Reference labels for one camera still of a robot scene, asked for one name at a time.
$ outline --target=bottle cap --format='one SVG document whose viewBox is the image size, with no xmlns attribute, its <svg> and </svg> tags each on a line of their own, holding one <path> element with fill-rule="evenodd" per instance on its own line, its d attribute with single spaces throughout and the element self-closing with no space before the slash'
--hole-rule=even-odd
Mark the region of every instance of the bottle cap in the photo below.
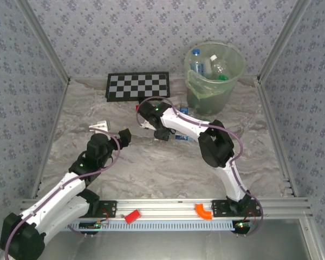
<svg viewBox="0 0 325 260">
<path fill-rule="evenodd" d="M 194 55 L 199 55 L 200 54 L 200 50 L 199 49 L 193 49 L 193 54 Z"/>
<path fill-rule="evenodd" d="M 214 61 L 216 58 L 217 58 L 217 55 L 215 55 L 215 54 L 212 55 L 212 56 L 211 56 L 211 61 Z"/>
</svg>

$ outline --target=blue bottle cap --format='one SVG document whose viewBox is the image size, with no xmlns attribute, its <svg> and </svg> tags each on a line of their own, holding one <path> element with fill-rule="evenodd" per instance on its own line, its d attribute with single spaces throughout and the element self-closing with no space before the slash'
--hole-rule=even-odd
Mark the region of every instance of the blue bottle cap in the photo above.
<svg viewBox="0 0 325 260">
<path fill-rule="evenodd" d="M 193 49 L 193 54 L 194 55 L 199 55 L 200 54 L 200 50 L 199 49 Z"/>
</svg>

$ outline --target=orange pipe elbow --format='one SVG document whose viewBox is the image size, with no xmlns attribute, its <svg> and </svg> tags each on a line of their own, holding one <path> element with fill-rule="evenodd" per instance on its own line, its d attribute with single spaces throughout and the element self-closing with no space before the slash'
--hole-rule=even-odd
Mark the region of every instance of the orange pipe elbow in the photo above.
<svg viewBox="0 0 325 260">
<path fill-rule="evenodd" d="M 203 219 L 212 219 L 212 211 L 205 211 L 203 204 L 195 204 L 195 210 L 197 215 Z"/>
</svg>

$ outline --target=bottle label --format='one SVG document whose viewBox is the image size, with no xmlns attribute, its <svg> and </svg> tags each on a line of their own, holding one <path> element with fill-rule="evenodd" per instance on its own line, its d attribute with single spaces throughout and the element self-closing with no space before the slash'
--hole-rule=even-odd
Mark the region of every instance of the bottle label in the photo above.
<svg viewBox="0 0 325 260">
<path fill-rule="evenodd" d="M 196 73 L 204 76 L 204 65 L 202 63 L 201 64 L 196 64 L 196 63 L 190 64 L 190 68 L 192 70 L 194 70 Z"/>
</svg>

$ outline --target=red block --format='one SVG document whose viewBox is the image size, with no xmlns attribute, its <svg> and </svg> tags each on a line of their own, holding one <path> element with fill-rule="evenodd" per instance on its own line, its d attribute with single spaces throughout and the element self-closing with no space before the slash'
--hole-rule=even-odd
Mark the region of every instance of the red block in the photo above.
<svg viewBox="0 0 325 260">
<path fill-rule="evenodd" d="M 135 210 L 125 217 L 125 221 L 126 223 L 131 224 L 139 217 L 141 217 L 140 212 L 138 210 Z"/>
</svg>

